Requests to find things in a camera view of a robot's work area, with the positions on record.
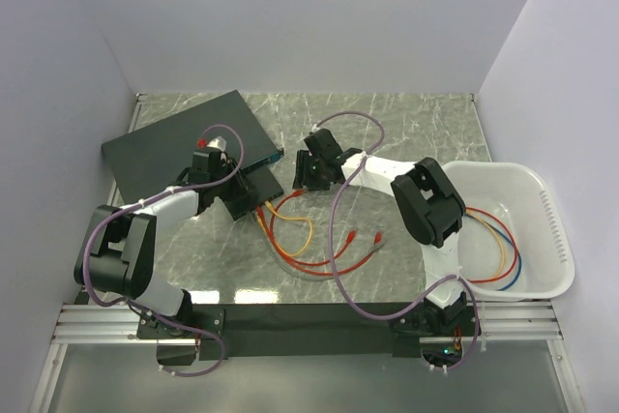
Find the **small black box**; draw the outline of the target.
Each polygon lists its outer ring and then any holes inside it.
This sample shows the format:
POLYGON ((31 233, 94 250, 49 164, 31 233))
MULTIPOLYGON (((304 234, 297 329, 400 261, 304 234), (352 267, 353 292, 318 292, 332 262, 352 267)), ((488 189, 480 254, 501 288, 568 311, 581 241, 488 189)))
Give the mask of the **small black box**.
POLYGON ((266 201, 283 195, 283 187, 267 165, 239 171, 227 184, 221 200, 233 220, 252 213, 266 201))

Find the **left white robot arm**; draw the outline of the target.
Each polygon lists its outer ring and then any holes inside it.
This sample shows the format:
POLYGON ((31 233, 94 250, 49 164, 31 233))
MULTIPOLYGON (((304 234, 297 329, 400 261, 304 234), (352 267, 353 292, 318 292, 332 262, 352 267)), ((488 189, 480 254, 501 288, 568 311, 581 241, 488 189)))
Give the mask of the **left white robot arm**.
POLYGON ((171 225, 202 214, 215 199, 247 212, 257 198, 255 184, 221 149, 200 149, 192 165, 162 192, 123 207, 102 205, 91 217, 74 265, 74 280, 98 305, 97 291, 117 294, 160 316, 174 338, 193 328, 192 298, 154 272, 156 239, 171 225))

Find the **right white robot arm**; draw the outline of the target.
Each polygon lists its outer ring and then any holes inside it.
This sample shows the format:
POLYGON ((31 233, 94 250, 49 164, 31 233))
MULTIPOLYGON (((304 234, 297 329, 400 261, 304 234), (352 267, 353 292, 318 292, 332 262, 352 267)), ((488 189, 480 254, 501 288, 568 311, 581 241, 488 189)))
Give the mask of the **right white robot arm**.
POLYGON ((370 150, 344 150, 327 129, 305 137, 306 147, 297 151, 295 190, 339 190, 332 203, 328 224, 328 264, 335 272, 340 294, 355 312, 374 321, 400 319, 420 304, 426 310, 428 328, 437 335, 450 333, 459 322, 458 305, 472 295, 460 273, 458 235, 462 229, 465 203, 456 187, 433 158, 399 162, 374 156, 370 150), (360 187, 392 197, 407 232, 421 245, 426 273, 426 290, 402 310, 375 314, 357 305, 347 294, 337 271, 333 247, 333 226, 343 191, 360 187))

